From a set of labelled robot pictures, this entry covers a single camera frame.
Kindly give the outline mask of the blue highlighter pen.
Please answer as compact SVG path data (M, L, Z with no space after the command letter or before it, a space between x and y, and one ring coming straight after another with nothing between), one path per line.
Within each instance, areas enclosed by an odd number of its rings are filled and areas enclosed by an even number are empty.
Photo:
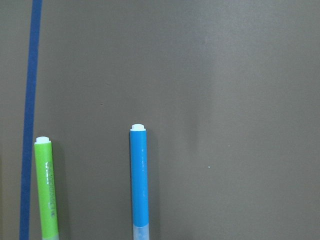
M143 124L133 124L129 137L133 239L148 240L150 233L147 130Z

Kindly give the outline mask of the green highlighter pen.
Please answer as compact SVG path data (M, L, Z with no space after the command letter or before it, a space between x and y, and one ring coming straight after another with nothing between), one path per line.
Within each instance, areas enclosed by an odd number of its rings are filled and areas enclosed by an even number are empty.
M58 240L58 213L55 190L52 142L46 136L37 137L34 156L38 189L38 202L43 240Z

